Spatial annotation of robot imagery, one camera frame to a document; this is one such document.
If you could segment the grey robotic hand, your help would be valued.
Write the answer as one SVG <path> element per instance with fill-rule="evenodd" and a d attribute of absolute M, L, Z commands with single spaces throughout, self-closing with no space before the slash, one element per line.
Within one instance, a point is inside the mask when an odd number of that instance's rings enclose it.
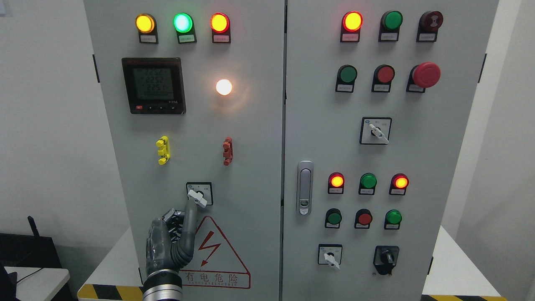
<path fill-rule="evenodd" d="M 146 244 L 146 273 L 171 269 L 176 272 L 194 257 L 197 205 L 188 200 L 184 210 L 168 210 L 152 221 Z"/>

